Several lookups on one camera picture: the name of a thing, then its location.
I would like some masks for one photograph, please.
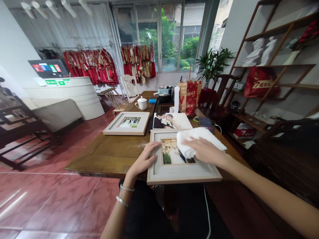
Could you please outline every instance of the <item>groom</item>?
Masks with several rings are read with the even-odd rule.
[[[162,124],[161,120],[165,118],[165,114],[160,114],[160,113],[156,113],[156,117],[154,117],[154,124],[153,124],[153,128],[160,128],[160,129],[164,129],[164,125]]]

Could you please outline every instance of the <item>white reception counter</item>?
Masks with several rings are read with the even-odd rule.
[[[91,120],[104,114],[99,97],[89,77],[43,79],[46,86],[24,88],[34,99],[72,99],[84,120]]]

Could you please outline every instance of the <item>white bust sculpture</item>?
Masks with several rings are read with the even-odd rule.
[[[277,41],[277,39],[275,39],[274,37],[269,38],[269,42],[266,45],[266,50],[263,52],[263,56],[262,56],[260,65],[258,65],[258,66],[267,65],[270,53],[273,51],[273,49],[276,45],[276,41]]]
[[[263,50],[264,39],[259,38],[258,40],[254,41],[253,46],[254,46],[254,50],[243,60],[243,62],[245,62],[243,66],[256,65],[257,60],[259,58],[259,54]]]

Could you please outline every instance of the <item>computer monitor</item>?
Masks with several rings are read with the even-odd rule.
[[[70,77],[67,68],[60,59],[53,60],[29,60],[28,61],[38,76],[47,78]]]

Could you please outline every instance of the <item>hand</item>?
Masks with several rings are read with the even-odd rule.
[[[227,163],[227,161],[229,161],[229,158],[231,158],[230,155],[226,154],[224,151],[219,150],[211,142],[201,137],[199,139],[195,139],[193,137],[190,138],[191,141],[185,140],[183,144],[191,147],[192,149],[195,149],[197,152],[195,157],[200,161],[203,161],[204,163],[214,164],[220,168],[223,168],[225,163]]]
[[[149,158],[149,155],[158,146],[160,146],[160,142],[148,143],[145,146],[141,155],[138,157],[138,159],[135,161],[135,163],[130,167],[127,174],[130,174],[133,177],[136,177],[138,174],[147,170],[151,166],[151,164],[157,159],[157,155],[153,155],[150,158]]]

